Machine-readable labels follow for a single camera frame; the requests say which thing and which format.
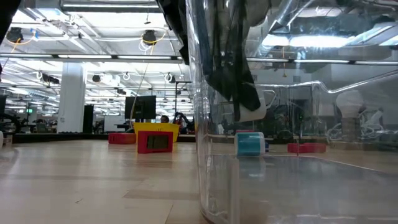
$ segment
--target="wooden floor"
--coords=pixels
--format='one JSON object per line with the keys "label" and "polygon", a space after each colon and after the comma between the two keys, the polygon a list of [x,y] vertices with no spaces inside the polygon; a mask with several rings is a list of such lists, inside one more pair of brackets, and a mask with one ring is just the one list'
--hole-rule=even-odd
{"label": "wooden floor", "polygon": [[[285,147],[271,149],[283,155]],[[398,171],[398,155],[390,152],[334,149],[310,156]],[[136,154],[134,146],[99,140],[20,144],[0,152],[5,224],[202,224],[198,198],[194,143],[175,144],[164,154]]]}

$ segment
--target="ceiling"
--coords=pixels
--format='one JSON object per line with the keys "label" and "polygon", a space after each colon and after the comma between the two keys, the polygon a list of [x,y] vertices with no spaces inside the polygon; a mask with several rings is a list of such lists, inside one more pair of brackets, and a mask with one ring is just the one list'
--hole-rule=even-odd
{"label": "ceiling", "polygon": [[[191,79],[189,67],[179,56],[182,46],[156,3],[151,0],[62,2],[59,5],[57,0],[36,0],[34,7],[22,5],[14,16],[11,27],[22,28],[24,39],[19,45],[5,39],[0,54],[31,57],[0,58],[0,63],[6,64],[2,83],[16,86],[2,88],[9,95],[7,108],[23,110],[21,107],[29,102],[38,105],[42,114],[56,114],[60,85],[50,84],[48,88],[49,84],[39,78],[47,74],[62,82],[62,63],[82,61],[88,75],[86,104],[95,105],[98,115],[123,112],[124,95],[117,94],[115,88],[134,96],[145,74],[138,95],[157,95],[158,114],[172,116],[175,84],[167,81],[168,74],[180,82]],[[290,1],[271,1],[265,19],[251,27],[245,52],[252,59],[249,63],[252,70],[299,68],[312,73],[324,65],[258,60],[262,58],[391,60],[392,46],[398,44],[396,1],[347,1],[343,5],[339,5],[342,1],[332,0],[301,1],[289,15],[290,25],[276,29],[275,21],[286,20],[279,9],[285,8],[287,2]],[[146,30],[154,30],[155,45],[143,43]],[[86,58],[73,60],[70,57],[74,55]],[[117,60],[111,55],[118,55]],[[134,56],[136,60],[123,60],[120,55]],[[99,83],[92,80],[94,75],[101,77]],[[177,109],[192,116],[188,86],[181,83],[178,90],[181,91]]]}

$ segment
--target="computer monitor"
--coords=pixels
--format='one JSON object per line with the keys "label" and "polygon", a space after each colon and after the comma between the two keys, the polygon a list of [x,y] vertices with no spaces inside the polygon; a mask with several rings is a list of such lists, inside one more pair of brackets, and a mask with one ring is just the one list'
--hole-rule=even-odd
{"label": "computer monitor", "polygon": [[[135,97],[126,97],[124,117],[130,118],[132,105]],[[135,119],[156,119],[156,96],[138,96],[132,118]]]}

